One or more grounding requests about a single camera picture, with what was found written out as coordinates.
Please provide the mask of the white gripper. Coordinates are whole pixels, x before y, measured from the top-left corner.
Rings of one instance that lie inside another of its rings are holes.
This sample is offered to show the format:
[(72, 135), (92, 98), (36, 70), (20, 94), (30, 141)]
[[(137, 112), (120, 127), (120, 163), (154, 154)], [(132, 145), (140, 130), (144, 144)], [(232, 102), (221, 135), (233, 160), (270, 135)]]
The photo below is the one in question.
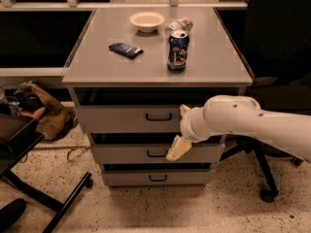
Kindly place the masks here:
[(211, 128), (205, 118), (204, 107), (190, 108), (184, 104), (180, 106), (180, 131), (182, 136), (176, 136), (173, 144), (166, 154), (166, 159), (176, 161), (182, 157), (190, 148), (192, 143), (199, 143), (208, 140)]

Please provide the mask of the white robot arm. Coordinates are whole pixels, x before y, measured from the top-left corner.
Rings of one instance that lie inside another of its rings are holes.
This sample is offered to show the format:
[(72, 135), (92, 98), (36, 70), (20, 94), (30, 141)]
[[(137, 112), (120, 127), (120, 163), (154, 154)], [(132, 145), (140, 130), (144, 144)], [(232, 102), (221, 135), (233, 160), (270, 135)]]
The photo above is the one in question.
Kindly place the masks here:
[(194, 143), (231, 134), (256, 139), (304, 161), (311, 161), (311, 116), (264, 110), (248, 96), (217, 95), (202, 107), (180, 107), (181, 134), (166, 159), (175, 161)]

